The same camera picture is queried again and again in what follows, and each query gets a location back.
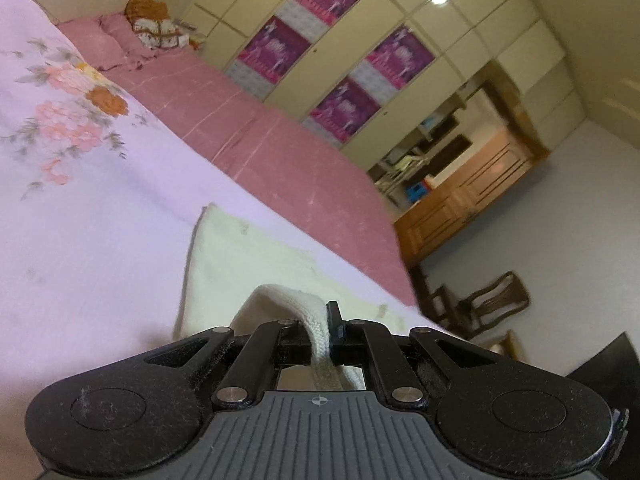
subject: floral pattern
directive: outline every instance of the floral pattern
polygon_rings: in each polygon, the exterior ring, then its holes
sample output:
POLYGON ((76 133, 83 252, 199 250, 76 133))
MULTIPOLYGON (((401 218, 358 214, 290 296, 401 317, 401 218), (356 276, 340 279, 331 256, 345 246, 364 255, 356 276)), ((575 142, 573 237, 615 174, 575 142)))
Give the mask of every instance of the floral pattern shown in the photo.
MULTIPOLYGON (((34 116, 14 134, 0 137, 14 147, 18 157, 36 162, 40 170, 40 180, 31 182, 27 192, 42 189, 45 183, 67 184, 72 178, 72 161, 103 145, 126 158, 122 138, 112 128, 114 118, 129 114, 122 90, 66 46, 53 47, 41 39, 27 43, 45 62, 27 67, 28 74, 16 82, 50 85, 69 96, 38 104, 34 116)), ((24 56, 23 52, 11 54, 24 56)), ((144 116, 135 117, 142 122, 144 116)))

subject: orange flower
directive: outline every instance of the orange flower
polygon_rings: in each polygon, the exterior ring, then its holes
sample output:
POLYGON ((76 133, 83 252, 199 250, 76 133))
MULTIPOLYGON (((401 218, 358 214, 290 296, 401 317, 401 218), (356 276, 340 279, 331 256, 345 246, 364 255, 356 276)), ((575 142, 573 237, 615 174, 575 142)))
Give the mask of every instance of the orange flower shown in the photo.
POLYGON ((109 92, 107 87, 96 86, 93 90, 87 92, 84 97, 89 99, 95 107, 100 108, 110 116, 129 115, 127 102, 119 95, 109 92))

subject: blue object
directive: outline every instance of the blue object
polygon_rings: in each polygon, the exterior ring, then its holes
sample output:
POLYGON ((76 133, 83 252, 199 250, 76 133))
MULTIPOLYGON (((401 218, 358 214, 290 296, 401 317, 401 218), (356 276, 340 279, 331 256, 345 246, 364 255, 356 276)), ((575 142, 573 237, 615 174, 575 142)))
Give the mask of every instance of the blue object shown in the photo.
POLYGON ((406 190, 406 196, 409 199, 409 202, 415 204, 420 200, 423 196, 427 195, 429 189, 424 185, 423 182, 418 182, 415 186, 408 187, 406 190))

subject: crosshair logo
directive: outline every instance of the crosshair logo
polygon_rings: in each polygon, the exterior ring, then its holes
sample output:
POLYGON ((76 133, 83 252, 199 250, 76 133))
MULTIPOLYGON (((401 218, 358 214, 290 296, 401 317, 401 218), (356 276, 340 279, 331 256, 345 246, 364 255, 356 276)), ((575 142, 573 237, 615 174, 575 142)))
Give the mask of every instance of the crosshair logo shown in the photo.
POLYGON ((311 399, 311 402, 314 403, 316 406, 322 406, 323 404, 328 403, 329 399, 327 399, 326 397, 323 397, 322 395, 318 395, 317 397, 314 397, 313 399, 311 399))

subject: metal screw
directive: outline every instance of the metal screw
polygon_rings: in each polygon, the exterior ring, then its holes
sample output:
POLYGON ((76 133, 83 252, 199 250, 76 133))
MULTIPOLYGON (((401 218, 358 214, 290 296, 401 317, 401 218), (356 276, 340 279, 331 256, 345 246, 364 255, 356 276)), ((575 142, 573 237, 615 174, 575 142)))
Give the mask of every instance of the metal screw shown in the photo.
POLYGON ((418 388, 402 386, 393 390, 391 396, 400 402, 418 402, 422 398, 422 392, 418 388))
POLYGON ((244 388, 238 388, 237 386, 222 388, 216 393, 216 397, 222 402, 242 402, 247 398, 247 395, 248 393, 244 388))

